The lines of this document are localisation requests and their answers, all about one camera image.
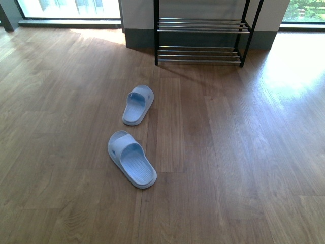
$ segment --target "window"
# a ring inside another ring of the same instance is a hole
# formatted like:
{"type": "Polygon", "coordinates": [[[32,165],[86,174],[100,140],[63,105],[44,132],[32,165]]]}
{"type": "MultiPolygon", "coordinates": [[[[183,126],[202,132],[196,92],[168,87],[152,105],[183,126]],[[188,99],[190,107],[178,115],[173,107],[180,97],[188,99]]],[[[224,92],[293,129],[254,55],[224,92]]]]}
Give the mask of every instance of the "window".
{"type": "Polygon", "coordinates": [[[118,0],[18,0],[26,18],[120,19],[118,0]]]}
{"type": "Polygon", "coordinates": [[[290,0],[285,23],[325,23],[325,0],[290,0]]]}

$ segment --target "metal shoe rack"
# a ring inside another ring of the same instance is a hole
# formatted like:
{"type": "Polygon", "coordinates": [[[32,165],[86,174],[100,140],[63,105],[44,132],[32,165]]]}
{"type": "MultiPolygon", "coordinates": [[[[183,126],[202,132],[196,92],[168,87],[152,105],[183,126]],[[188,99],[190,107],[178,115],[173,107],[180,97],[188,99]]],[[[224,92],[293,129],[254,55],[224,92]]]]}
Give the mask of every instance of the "metal shoe rack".
{"type": "Polygon", "coordinates": [[[264,0],[260,0],[253,25],[246,21],[250,0],[246,0],[242,19],[186,19],[160,17],[159,0],[154,0],[155,65],[158,62],[234,64],[244,66],[258,16],[264,0]],[[164,46],[159,33],[220,33],[237,35],[232,47],[164,46]],[[244,53],[239,50],[242,35],[249,35],[244,53]]]}

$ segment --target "pair of slippers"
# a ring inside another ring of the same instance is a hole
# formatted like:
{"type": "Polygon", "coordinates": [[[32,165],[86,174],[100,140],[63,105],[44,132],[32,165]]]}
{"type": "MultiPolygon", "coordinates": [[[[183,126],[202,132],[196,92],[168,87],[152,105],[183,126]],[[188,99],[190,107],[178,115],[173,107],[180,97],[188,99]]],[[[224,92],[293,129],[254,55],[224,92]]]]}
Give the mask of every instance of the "pair of slippers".
{"type": "MultiPolygon", "coordinates": [[[[122,117],[129,126],[138,125],[153,102],[153,92],[146,85],[139,85],[127,96],[122,117]]],[[[126,131],[115,132],[108,142],[108,153],[126,178],[137,188],[152,186],[157,173],[148,161],[142,146],[126,131]]]]}

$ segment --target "slipper strap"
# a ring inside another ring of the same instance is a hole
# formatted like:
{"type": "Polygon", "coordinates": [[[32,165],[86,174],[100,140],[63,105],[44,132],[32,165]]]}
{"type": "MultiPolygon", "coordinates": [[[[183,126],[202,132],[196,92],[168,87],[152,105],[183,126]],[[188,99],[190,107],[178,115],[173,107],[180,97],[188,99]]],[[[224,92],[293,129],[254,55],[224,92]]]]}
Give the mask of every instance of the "slipper strap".
{"type": "Polygon", "coordinates": [[[148,103],[148,101],[151,99],[151,96],[152,96],[147,89],[141,88],[141,87],[134,88],[132,90],[132,92],[130,92],[129,96],[131,96],[132,93],[137,93],[137,94],[140,94],[141,96],[143,96],[146,104],[148,103]]]}
{"type": "Polygon", "coordinates": [[[120,160],[121,154],[128,146],[138,144],[130,134],[126,134],[111,143],[112,153],[120,160]]]}

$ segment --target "gray baseboard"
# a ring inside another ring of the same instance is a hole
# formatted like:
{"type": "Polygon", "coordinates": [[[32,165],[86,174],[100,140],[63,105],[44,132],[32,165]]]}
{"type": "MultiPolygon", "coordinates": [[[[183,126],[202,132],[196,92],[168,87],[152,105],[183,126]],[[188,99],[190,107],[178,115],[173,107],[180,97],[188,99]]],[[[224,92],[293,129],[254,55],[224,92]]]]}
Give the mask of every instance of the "gray baseboard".
{"type": "MultiPolygon", "coordinates": [[[[250,48],[270,50],[277,32],[255,31],[250,48]]],[[[154,30],[125,29],[126,47],[154,47],[154,30]]],[[[248,35],[242,35],[240,48],[248,35]]],[[[167,46],[233,47],[236,35],[215,33],[160,33],[160,44],[167,46]]]]}

